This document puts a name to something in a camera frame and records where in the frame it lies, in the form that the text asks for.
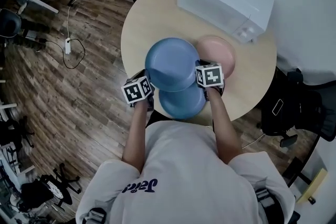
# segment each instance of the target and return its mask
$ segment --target person's right arm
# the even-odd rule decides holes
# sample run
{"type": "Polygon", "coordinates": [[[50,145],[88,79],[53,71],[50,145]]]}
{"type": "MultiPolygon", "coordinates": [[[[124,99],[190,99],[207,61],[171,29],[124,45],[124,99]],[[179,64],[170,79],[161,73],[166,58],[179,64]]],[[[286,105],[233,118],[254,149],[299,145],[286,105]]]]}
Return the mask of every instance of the person's right arm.
{"type": "Polygon", "coordinates": [[[243,153],[240,138],[231,124],[219,92],[211,87],[206,88],[206,91],[214,120],[218,157],[228,164],[234,157],[243,153]]]}

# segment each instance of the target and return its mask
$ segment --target plate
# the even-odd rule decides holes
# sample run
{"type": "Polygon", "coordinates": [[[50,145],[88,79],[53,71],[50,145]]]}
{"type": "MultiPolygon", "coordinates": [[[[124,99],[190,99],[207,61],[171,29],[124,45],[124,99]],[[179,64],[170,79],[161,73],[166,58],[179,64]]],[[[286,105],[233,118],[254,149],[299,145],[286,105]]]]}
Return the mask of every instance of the plate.
{"type": "Polygon", "coordinates": [[[198,41],[196,49],[201,59],[222,65],[224,79],[230,77],[235,69],[236,53],[229,42],[220,37],[207,36],[198,41]]]}
{"type": "Polygon", "coordinates": [[[195,81],[196,60],[199,60],[197,50],[188,41],[165,38],[148,51],[145,68],[155,87],[166,92],[178,92],[195,81]]]}
{"type": "Polygon", "coordinates": [[[204,90],[194,82],[180,92],[159,91],[162,108],[174,119],[188,119],[197,115],[204,107],[206,100],[204,90]]]}

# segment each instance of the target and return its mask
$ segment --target yellow wooden board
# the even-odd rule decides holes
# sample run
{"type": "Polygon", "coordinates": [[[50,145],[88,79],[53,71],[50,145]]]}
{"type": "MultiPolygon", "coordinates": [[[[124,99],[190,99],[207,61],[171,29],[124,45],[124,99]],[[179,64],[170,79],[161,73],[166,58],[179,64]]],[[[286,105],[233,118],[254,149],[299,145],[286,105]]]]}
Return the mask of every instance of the yellow wooden board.
{"type": "Polygon", "coordinates": [[[301,197],[297,200],[297,203],[303,203],[308,201],[309,197],[312,197],[315,193],[315,191],[319,188],[319,186],[322,184],[325,176],[327,175],[327,171],[322,168],[318,174],[315,176],[315,178],[312,180],[308,188],[304,191],[304,193],[301,195],[301,197]]]}

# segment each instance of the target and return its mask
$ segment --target wooden tabletop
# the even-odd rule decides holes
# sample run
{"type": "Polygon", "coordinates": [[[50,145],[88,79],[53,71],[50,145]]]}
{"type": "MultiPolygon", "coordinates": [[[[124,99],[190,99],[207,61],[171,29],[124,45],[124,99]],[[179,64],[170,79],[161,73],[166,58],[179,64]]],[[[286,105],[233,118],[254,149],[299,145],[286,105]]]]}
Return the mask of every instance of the wooden tabletop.
{"type": "MultiPolygon", "coordinates": [[[[219,28],[179,8],[176,0],[137,0],[126,17],[121,34],[125,71],[131,77],[142,70],[147,52],[160,39],[178,37],[196,45],[198,39],[208,35],[224,38],[236,50],[236,67],[226,80],[222,97],[233,121],[256,106],[272,81],[277,50],[269,28],[255,43],[241,44],[219,28]]],[[[161,107],[158,93],[156,89],[154,107],[169,116],[161,107]]],[[[209,103],[188,121],[210,125],[209,103]]]]}

